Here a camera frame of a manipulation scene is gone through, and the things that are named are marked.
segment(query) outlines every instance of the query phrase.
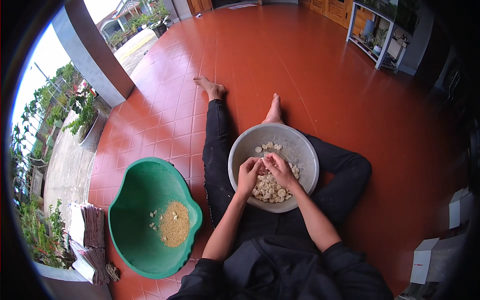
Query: green plastic bowl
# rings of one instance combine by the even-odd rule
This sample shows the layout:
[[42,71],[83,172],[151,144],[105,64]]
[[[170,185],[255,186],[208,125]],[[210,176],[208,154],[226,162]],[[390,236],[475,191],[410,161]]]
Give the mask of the green plastic bowl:
[[[149,227],[152,222],[158,226],[159,216],[171,200],[181,202],[190,219],[187,239],[175,248],[164,245],[159,234]],[[155,210],[155,217],[150,217]],[[169,162],[156,157],[142,158],[128,166],[119,193],[108,209],[115,249],[128,267],[151,279],[172,276],[187,263],[202,218],[182,175]]]

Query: concrete yard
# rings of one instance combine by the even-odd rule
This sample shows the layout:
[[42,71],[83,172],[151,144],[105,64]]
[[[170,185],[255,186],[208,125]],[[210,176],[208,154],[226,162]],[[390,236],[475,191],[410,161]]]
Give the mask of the concrete yard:
[[[74,111],[70,111],[64,125],[77,118]],[[70,228],[71,212],[70,203],[86,203],[90,186],[95,153],[88,152],[78,145],[76,136],[66,130],[60,133],[55,140],[52,157],[45,176],[45,189],[43,193],[43,210],[49,216],[50,204],[53,208],[57,199],[61,199],[61,218],[65,219],[65,228]]]
[[113,55],[130,75],[144,57],[145,51],[149,50],[156,41],[158,41],[158,38],[155,32],[147,28],[129,39]]

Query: black pants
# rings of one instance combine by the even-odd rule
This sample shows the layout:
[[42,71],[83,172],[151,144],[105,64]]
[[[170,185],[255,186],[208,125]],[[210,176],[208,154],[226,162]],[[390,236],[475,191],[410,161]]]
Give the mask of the black pants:
[[[225,103],[221,100],[210,101],[203,161],[205,190],[214,227],[220,222],[235,193],[228,178],[228,155],[232,145],[229,126],[230,117]],[[317,153],[320,169],[335,175],[327,186],[321,188],[320,184],[317,185],[311,199],[329,220],[339,227],[360,198],[372,173],[372,166],[358,153],[326,143],[314,136],[304,135]],[[246,240],[266,234],[310,239],[298,208],[274,214],[247,204],[234,248]]]

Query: hand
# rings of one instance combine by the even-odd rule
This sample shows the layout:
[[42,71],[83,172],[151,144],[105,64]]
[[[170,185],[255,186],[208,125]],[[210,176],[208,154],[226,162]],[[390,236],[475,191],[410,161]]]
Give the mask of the hand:
[[264,159],[265,167],[272,172],[278,184],[292,190],[295,184],[298,184],[298,180],[292,173],[288,162],[278,156],[277,153],[272,152],[267,154]]
[[239,170],[239,183],[237,193],[248,198],[257,183],[257,175],[263,175],[266,171],[263,161],[259,157],[250,157]]

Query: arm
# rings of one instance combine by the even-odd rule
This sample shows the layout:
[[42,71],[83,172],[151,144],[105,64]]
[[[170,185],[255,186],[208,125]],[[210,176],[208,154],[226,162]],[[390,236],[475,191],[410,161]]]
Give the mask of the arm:
[[382,274],[365,261],[365,254],[338,242],[323,253],[322,260],[344,299],[393,299]]
[[259,158],[251,157],[240,166],[237,192],[233,196],[220,223],[205,246],[202,259],[195,269],[182,278],[181,288],[173,299],[216,299],[225,293],[223,261],[228,257],[237,234],[243,209],[257,182],[257,175],[266,171]]
[[300,212],[305,221],[308,234],[317,248],[324,252],[330,246],[341,241],[335,227],[307,195],[300,183],[295,180],[287,189],[297,198]]
[[263,171],[266,169],[258,157],[250,157],[240,166],[237,192],[208,239],[202,258],[224,261],[228,257],[247,199],[255,187],[257,175],[263,175]]
[[345,299],[393,299],[380,272],[365,261],[364,255],[344,246],[328,218],[308,197],[291,173],[287,162],[276,153],[269,154],[264,164],[277,182],[289,189],[299,205],[308,233],[323,253],[326,269]]
[[310,238],[317,248],[323,252],[333,244],[341,241],[332,223],[322,213],[315,203],[308,197],[298,180],[293,176],[288,163],[277,153],[270,153],[265,156],[264,164],[272,172],[276,181],[289,189],[297,198],[300,212],[305,220],[305,225]]
[[238,192],[233,195],[232,201],[230,201],[220,223],[218,223],[218,226],[215,228],[205,245],[202,258],[222,262],[228,257],[233,240],[237,235],[237,228],[247,198],[248,196],[244,194],[241,195]]

